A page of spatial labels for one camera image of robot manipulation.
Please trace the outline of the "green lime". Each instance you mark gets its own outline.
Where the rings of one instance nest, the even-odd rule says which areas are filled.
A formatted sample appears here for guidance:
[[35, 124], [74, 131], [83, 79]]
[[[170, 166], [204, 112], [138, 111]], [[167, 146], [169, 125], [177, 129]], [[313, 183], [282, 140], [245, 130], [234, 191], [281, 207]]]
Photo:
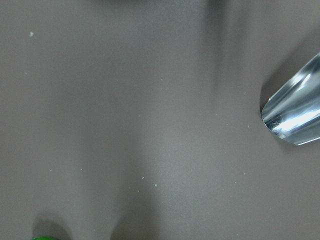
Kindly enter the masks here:
[[34, 236], [30, 240], [58, 240], [58, 239], [52, 236]]

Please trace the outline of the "steel ice scoop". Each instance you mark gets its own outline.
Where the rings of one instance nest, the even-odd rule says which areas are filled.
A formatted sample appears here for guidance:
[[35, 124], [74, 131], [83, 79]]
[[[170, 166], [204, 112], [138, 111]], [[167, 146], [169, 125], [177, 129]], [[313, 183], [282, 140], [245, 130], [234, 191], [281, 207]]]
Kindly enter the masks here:
[[279, 88], [261, 110], [276, 137], [300, 146], [320, 139], [320, 55]]

